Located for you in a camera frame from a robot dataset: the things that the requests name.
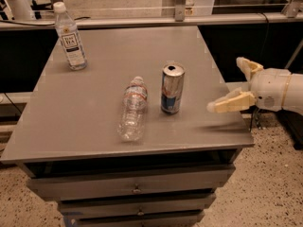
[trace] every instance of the gray tabletop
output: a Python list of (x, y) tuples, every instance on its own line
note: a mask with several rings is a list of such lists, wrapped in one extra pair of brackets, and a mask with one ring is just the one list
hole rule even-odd
[[(196, 26), (85, 30), (89, 61), (68, 68), (57, 44), (1, 161), (108, 157), (253, 146), (240, 113), (209, 113), (209, 101), (228, 91)], [(160, 109), (162, 68), (186, 68), (181, 110)], [(148, 86), (143, 139), (123, 143), (117, 134), (125, 87), (135, 76)]]

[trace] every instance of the aluminum can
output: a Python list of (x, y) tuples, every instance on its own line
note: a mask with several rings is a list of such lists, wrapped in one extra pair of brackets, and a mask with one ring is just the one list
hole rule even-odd
[(168, 114), (176, 114), (180, 109), (185, 69), (177, 62), (169, 62), (163, 67), (161, 109)]

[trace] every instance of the table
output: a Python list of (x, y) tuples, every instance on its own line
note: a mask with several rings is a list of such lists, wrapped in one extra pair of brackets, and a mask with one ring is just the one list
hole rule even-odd
[[(209, 113), (227, 87), (196, 26), (80, 32), (88, 67), (71, 71), (57, 44), (1, 161), (79, 226), (192, 224), (235, 170), (253, 138), (240, 113)], [(162, 68), (186, 68), (180, 112), (160, 109)], [(148, 86), (144, 137), (117, 134), (125, 87)]]

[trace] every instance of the speckled floor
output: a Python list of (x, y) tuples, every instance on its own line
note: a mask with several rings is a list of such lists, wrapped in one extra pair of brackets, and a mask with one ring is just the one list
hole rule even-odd
[[(249, 115), (243, 115), (249, 125)], [(253, 128), (253, 148), (237, 158), (236, 171), (194, 227), (303, 226), (303, 151), (274, 113), (264, 113), (266, 129)], [(64, 226), (54, 202), (44, 202), (26, 188), (17, 167), (0, 169), (0, 226)]]

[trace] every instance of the plastic bottle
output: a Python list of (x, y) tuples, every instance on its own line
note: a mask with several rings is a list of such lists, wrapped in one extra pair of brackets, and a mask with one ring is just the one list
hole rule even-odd
[(144, 132), (148, 91), (141, 77), (126, 88), (118, 132), (123, 141), (137, 141)]
[(85, 68), (87, 59), (75, 21), (69, 16), (63, 2), (54, 4), (54, 12), (56, 15), (55, 28), (69, 62), (69, 67), (72, 70)]

